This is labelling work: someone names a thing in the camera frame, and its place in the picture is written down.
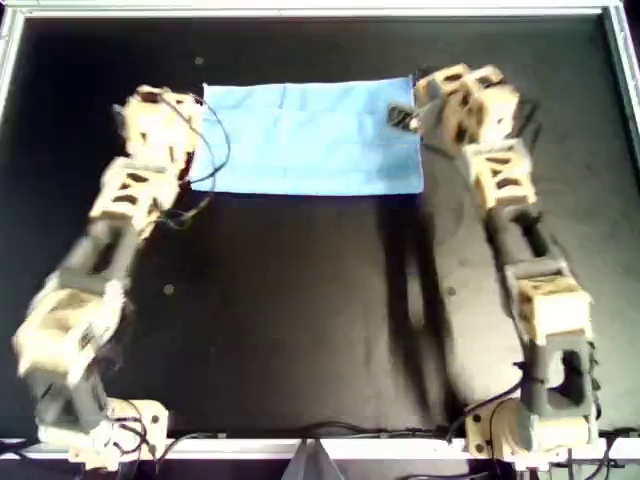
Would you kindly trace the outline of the left gripper tan lattice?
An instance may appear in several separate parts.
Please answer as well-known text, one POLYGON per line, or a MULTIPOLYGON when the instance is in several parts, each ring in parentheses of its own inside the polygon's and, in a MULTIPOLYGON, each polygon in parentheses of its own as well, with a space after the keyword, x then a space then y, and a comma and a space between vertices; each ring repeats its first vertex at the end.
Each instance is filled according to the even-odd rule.
POLYGON ((125 149, 154 168, 184 168, 198 145, 203 107, 189 94, 140 85, 121 108, 125 149))

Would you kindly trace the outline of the right gripper tan lattice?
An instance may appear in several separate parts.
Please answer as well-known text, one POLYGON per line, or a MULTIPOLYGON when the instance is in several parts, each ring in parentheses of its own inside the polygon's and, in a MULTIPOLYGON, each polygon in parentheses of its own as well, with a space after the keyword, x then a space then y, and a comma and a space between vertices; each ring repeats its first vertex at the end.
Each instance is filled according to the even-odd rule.
POLYGON ((436 124, 449 148, 504 139, 512 131, 519 99, 494 65, 472 69, 456 64, 415 81, 416 104, 437 105, 436 124))

